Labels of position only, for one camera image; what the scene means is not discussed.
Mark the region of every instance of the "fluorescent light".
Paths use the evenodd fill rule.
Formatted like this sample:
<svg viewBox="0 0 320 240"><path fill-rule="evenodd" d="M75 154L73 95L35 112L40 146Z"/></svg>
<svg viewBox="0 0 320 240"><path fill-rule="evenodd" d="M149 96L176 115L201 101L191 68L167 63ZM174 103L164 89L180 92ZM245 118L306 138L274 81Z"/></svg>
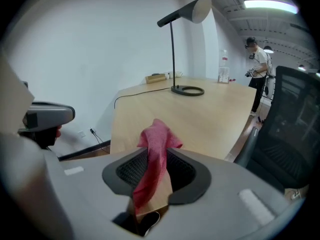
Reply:
<svg viewBox="0 0 320 240"><path fill-rule="evenodd" d="M293 14L298 13L298 8L294 5L278 2L278 1L270 1L270 0L248 0L244 1L245 8L271 8L271 9L279 9L283 11L287 11Z"/></svg>
<svg viewBox="0 0 320 240"><path fill-rule="evenodd" d="M264 49L264 51L265 51L267 54L273 54L273 53L274 53L273 50Z"/></svg>

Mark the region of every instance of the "wooden table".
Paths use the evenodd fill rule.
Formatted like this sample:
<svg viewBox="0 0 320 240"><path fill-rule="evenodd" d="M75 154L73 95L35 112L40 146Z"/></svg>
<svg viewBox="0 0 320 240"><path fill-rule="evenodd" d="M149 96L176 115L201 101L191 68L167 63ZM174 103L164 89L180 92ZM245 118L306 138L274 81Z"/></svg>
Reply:
<svg viewBox="0 0 320 240"><path fill-rule="evenodd" d="M171 87L172 79L121 90L119 96ZM204 89L202 96L183 96L170 89L121 97L115 104L110 152L135 148L140 133L154 119L162 120L183 142L182 149L224 159L236 143L255 99L256 90L212 79L177 78L176 84ZM172 193L168 172L145 207L144 215L165 207Z"/></svg>

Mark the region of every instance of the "office chair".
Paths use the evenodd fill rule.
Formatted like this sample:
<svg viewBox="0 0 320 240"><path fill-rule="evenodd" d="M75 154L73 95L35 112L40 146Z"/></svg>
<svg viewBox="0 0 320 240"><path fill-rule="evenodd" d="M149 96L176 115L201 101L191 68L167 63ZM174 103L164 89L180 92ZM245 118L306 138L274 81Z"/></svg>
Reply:
<svg viewBox="0 0 320 240"><path fill-rule="evenodd" d="M234 162L283 193L305 187L320 151L319 114L319 81L278 66L273 103L254 150Z"/></svg>

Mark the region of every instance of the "pink cloth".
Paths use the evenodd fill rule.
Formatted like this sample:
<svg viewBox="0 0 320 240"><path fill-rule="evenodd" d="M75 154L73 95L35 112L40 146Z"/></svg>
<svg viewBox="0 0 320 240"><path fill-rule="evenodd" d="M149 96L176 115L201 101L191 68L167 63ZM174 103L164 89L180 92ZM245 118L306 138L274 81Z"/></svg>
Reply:
<svg viewBox="0 0 320 240"><path fill-rule="evenodd" d="M168 126L154 119L151 126L140 134L138 147L148 148L148 169L133 192L133 202L137 212L152 198L167 168L167 148L181 148L183 143Z"/></svg>

